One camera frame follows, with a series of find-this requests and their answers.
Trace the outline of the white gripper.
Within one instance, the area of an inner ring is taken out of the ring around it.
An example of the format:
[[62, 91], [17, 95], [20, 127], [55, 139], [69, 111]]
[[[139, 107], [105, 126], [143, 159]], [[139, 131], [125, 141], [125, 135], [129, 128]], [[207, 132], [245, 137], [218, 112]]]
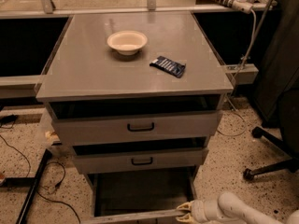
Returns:
[[186, 202], [177, 207], [180, 211], [190, 211], [191, 215], [186, 214], [182, 217], [176, 217], [177, 222], [184, 224], [205, 223], [212, 220], [217, 220], [220, 216], [220, 209], [216, 200], [201, 201], [194, 200]]

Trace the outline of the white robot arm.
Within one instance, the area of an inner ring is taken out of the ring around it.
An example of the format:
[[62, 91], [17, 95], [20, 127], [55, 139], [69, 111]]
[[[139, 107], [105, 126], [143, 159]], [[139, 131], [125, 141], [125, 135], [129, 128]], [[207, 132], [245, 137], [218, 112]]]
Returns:
[[177, 210], [184, 215], [176, 220], [187, 224], [299, 224], [299, 210], [282, 223], [250, 207], [232, 192], [223, 192], [216, 200], [192, 200]]

